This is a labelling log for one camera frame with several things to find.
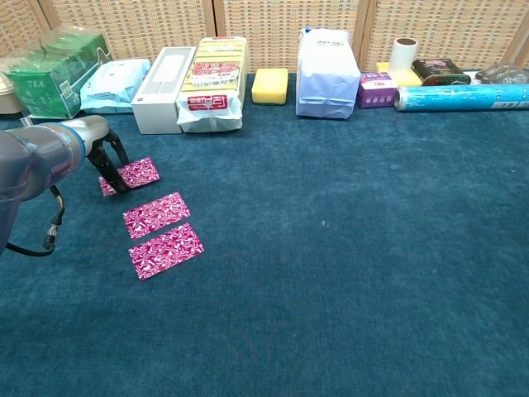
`pink patterned card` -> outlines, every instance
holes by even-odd
[[[189,223],[129,249],[129,255],[140,281],[203,252],[202,242]]]
[[[180,193],[175,192],[126,211],[123,219],[131,238],[140,238],[190,215]]]
[[[138,186],[143,186],[144,184],[149,184],[160,179],[158,171],[150,157],[124,165],[117,172],[131,188],[137,188]],[[101,186],[103,196],[116,194],[116,190],[102,176],[99,177],[99,185]]]

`paper towel roll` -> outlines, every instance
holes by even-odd
[[[389,72],[404,72],[410,70],[417,52],[417,41],[409,38],[400,38],[393,43],[391,58],[389,58]]]

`plastic bag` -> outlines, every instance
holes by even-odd
[[[112,60],[100,31],[59,26],[12,51],[2,63],[32,118],[72,118],[80,90],[98,67]]]
[[[509,63],[499,63],[476,74],[482,84],[529,84],[529,73]]]
[[[149,69],[149,60],[116,60],[101,65],[81,88],[81,109],[132,113],[132,99]]]

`snack package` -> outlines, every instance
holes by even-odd
[[[183,132],[242,127],[248,47],[244,37],[208,37],[198,45],[177,99]]]
[[[509,63],[499,63],[481,70],[476,79],[483,84],[529,84],[529,73]]]

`plastic wrap roll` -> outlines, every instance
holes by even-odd
[[[393,43],[391,57],[389,58],[389,72],[408,72],[412,67],[417,52],[417,41],[409,38],[400,38]]]
[[[395,108],[403,111],[528,109],[529,84],[401,87]]]

